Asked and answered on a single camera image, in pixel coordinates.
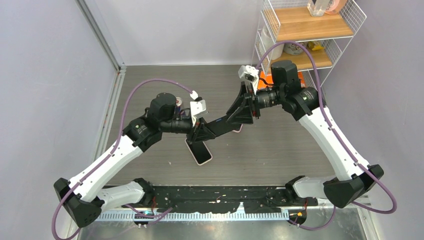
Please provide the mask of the black phone case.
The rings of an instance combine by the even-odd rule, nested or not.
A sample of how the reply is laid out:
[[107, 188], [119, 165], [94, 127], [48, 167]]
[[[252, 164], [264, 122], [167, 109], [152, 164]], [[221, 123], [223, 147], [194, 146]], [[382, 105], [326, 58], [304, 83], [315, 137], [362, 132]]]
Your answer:
[[223, 116], [206, 124], [206, 127], [213, 133], [215, 138], [227, 134], [238, 127], [237, 124], [228, 123], [228, 118], [228, 116]]

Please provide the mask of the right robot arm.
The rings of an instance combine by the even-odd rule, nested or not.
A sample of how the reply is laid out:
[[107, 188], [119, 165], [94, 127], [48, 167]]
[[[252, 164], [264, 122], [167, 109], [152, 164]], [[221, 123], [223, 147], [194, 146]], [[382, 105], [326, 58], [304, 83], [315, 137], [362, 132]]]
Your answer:
[[238, 76], [249, 82], [244, 96], [253, 105], [248, 109], [258, 116], [260, 109], [276, 105], [291, 114], [317, 142], [330, 162], [335, 175], [329, 177], [298, 176], [287, 182], [285, 198], [291, 205], [299, 205], [305, 198], [327, 199], [334, 206], [344, 208], [356, 204], [356, 199], [374, 185], [381, 184], [384, 170], [370, 165], [347, 140], [331, 116], [319, 91], [302, 87], [297, 66], [290, 60], [271, 65], [272, 84], [259, 90], [260, 70], [242, 65]]

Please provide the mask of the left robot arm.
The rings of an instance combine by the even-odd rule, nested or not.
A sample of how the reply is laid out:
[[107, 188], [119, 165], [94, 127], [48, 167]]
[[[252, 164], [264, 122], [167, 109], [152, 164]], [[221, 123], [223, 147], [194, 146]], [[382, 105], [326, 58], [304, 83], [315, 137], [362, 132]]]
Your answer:
[[150, 207], [154, 189], [143, 178], [112, 188], [104, 186], [123, 167], [162, 139], [163, 133], [188, 134], [207, 112], [206, 102], [198, 97], [190, 102], [189, 113], [180, 114], [177, 98], [159, 93], [145, 113], [130, 121], [118, 139], [90, 166], [70, 180], [59, 178], [53, 185], [62, 206], [80, 228], [93, 223], [103, 212], [126, 204]]

